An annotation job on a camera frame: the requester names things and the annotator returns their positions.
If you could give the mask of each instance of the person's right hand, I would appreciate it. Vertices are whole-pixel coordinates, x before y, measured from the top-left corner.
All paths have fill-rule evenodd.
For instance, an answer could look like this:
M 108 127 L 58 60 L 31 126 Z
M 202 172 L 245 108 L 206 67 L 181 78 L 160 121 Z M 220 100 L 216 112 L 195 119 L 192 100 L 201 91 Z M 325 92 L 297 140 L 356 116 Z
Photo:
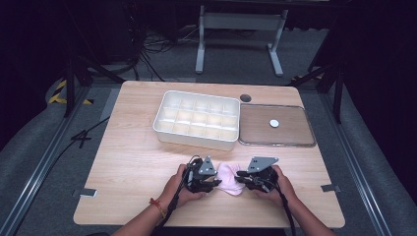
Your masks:
M 297 200 L 297 195 L 295 194 L 294 188 L 292 187 L 291 182 L 289 179 L 282 173 L 282 170 L 277 165 L 273 165 L 272 168 L 275 170 L 276 174 L 278 175 L 277 185 L 281 189 L 282 194 L 288 201 L 295 201 Z M 253 192 L 261 199 L 270 200 L 273 203 L 282 206 L 282 199 L 279 196 L 279 193 L 276 189 L 273 189 L 269 193 L 264 193 L 259 190 L 253 190 Z

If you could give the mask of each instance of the table top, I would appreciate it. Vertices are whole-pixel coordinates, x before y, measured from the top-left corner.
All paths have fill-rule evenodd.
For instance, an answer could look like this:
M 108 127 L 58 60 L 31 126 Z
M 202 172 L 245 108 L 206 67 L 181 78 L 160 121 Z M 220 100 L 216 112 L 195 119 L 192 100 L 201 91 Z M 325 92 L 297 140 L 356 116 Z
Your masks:
M 331 184 L 319 146 L 253 147 L 239 143 L 231 151 L 163 143 L 152 128 L 159 104 L 167 90 L 203 94 L 252 97 L 253 104 L 281 104 L 303 107 L 296 88 L 126 82 L 123 84 L 100 147 L 92 165 L 87 189 L 95 197 L 81 197 L 74 214 L 78 224 L 122 225 L 157 198 L 180 163 L 193 155 L 211 156 L 215 168 L 220 162 L 246 169 L 253 156 L 275 156 L 292 182 L 297 196 L 327 226 L 342 227 L 344 217 L 335 192 L 323 192 Z M 199 227 L 288 227 L 283 208 L 259 199 L 248 189 L 231 196 L 214 189 L 207 197 L 176 209 L 166 226 Z

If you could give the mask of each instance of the transparent lid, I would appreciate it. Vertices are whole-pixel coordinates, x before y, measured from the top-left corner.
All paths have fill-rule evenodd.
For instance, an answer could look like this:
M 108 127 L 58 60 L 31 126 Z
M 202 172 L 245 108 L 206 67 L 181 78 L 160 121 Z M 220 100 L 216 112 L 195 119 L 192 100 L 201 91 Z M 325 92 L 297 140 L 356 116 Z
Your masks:
M 239 142 L 243 145 L 313 147 L 316 144 L 303 107 L 242 103 L 240 112 Z

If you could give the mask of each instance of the plastic container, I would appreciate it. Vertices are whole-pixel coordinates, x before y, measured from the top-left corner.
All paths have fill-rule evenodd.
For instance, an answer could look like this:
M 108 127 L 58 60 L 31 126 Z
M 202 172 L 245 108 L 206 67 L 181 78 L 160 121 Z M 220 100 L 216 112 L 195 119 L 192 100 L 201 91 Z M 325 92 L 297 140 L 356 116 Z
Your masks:
M 153 129 L 162 142 L 232 150 L 239 137 L 239 117 L 236 98 L 169 90 Z

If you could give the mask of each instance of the white desk frame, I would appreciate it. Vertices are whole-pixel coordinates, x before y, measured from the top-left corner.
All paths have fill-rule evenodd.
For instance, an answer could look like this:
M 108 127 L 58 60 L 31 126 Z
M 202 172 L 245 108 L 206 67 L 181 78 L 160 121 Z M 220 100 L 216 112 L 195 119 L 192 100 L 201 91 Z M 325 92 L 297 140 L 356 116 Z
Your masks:
M 206 13 L 205 6 L 201 6 L 196 73 L 201 74 L 203 72 L 206 49 L 205 29 L 274 30 L 276 31 L 275 39 L 273 43 L 268 44 L 268 52 L 275 74 L 281 77 L 283 72 L 276 54 L 276 48 L 281 38 L 287 13 L 287 10 L 282 11 L 281 15 Z

